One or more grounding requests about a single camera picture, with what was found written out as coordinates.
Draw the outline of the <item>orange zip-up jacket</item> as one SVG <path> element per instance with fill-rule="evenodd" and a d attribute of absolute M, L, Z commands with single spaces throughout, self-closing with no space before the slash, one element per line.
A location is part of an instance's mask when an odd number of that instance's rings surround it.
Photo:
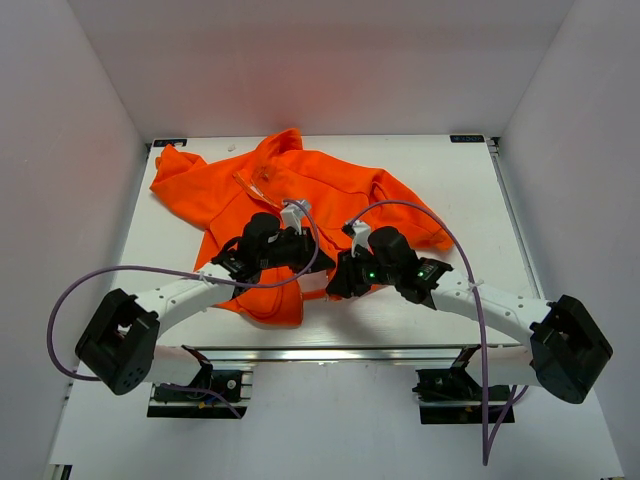
<path fill-rule="evenodd" d="M 354 216 L 377 229 L 393 226 L 415 250 L 449 250 L 452 239 L 421 213 L 424 204 L 384 169 L 306 150 L 300 132 L 265 138 L 254 150 L 214 163 L 168 145 L 156 159 L 150 189 L 174 215 L 203 230 L 195 261 L 201 268 L 258 212 L 277 214 L 285 199 L 304 199 L 331 259 L 350 248 L 343 225 Z"/>

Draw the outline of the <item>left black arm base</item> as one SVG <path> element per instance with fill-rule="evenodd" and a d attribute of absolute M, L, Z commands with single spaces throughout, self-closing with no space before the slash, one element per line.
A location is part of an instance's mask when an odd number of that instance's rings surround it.
<path fill-rule="evenodd" d="M 214 366 L 201 352 L 163 347 L 145 381 L 151 385 L 149 418 L 240 420 L 252 394 L 245 365 Z"/>

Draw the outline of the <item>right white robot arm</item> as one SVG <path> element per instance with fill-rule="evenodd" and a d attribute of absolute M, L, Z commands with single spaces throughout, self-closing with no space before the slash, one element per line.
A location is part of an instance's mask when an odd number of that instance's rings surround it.
<path fill-rule="evenodd" d="M 450 264 L 419 257 L 394 227 L 372 230 L 356 221 L 343 231 L 352 245 L 337 257 L 329 295 L 360 297 L 375 286 L 392 286 L 410 303 L 484 320 L 516 341 L 514 347 L 461 351 L 450 370 L 452 388 L 463 398 L 477 397 L 487 385 L 522 385 L 581 404 L 612 357 L 612 346 L 574 297 L 549 301 L 473 287 Z"/>

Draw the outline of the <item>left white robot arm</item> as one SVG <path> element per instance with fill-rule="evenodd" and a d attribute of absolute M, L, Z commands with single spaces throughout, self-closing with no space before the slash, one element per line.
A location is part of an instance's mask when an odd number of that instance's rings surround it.
<path fill-rule="evenodd" d="M 109 292 L 76 345 L 77 356 L 116 395 L 144 382 L 172 384 L 199 399 L 211 387 L 212 366 L 190 347 L 166 347 L 158 338 L 181 321 L 248 293 L 265 293 L 275 283 L 267 274 L 315 273 L 335 262 L 309 227 L 281 227 L 267 213 L 251 217 L 241 235 L 229 240 L 192 278 L 153 290 Z"/>

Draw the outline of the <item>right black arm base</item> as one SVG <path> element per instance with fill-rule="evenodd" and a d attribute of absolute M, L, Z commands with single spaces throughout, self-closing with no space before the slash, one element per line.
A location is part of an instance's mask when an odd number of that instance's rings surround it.
<path fill-rule="evenodd" d="M 416 370 L 416 395 L 422 425 L 481 425 L 482 387 L 466 367 L 479 346 L 465 347 L 447 368 Z"/>

